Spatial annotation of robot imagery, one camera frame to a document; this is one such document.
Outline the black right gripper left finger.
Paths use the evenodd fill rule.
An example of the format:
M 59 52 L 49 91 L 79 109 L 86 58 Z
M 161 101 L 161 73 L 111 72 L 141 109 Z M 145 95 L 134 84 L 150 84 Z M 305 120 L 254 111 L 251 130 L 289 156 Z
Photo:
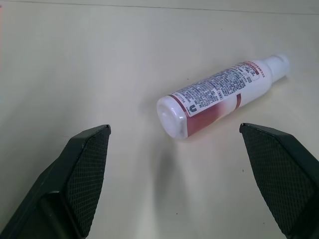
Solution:
M 37 178 L 2 239 L 85 239 L 102 191 L 111 127 L 70 138 L 59 157 Z

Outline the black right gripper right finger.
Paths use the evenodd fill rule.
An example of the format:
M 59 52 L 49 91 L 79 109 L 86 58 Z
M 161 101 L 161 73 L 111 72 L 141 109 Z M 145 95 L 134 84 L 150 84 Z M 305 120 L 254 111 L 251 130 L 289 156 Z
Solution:
M 291 134 L 242 123 L 255 181 L 288 239 L 319 237 L 319 162 Z

